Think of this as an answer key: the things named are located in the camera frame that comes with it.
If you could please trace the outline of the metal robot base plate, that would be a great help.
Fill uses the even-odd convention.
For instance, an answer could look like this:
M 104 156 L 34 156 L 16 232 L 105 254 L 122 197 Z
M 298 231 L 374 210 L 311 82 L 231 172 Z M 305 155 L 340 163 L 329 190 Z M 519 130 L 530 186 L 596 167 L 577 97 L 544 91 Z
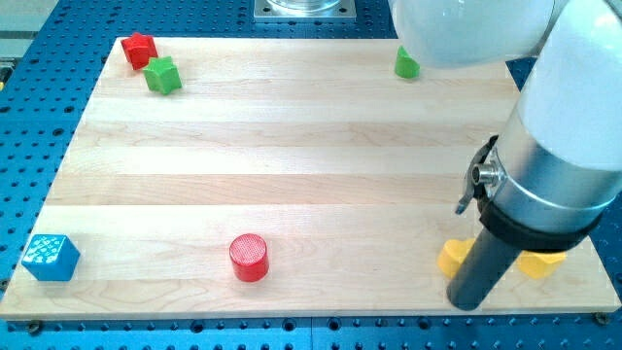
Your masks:
M 349 20 L 357 17 L 355 0 L 255 0 L 256 21 Z

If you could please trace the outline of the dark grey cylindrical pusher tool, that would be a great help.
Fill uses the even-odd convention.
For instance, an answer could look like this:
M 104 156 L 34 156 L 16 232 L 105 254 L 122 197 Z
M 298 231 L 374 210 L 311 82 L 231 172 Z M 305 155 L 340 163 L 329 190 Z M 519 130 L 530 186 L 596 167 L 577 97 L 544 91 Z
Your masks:
M 476 309 L 520 254 L 520 249 L 482 228 L 447 287 L 449 301 L 464 311 Z

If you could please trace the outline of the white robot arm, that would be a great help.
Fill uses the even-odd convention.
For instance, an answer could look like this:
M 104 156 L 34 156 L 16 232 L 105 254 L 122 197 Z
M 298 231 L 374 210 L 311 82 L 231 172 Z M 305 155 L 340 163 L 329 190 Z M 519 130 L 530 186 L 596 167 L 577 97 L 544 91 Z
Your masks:
M 517 257 L 565 252 L 621 190 L 621 5 L 617 1 L 391 3 L 421 64 L 536 60 L 504 130 L 473 157 L 457 205 L 482 225 L 447 296 L 477 308 Z

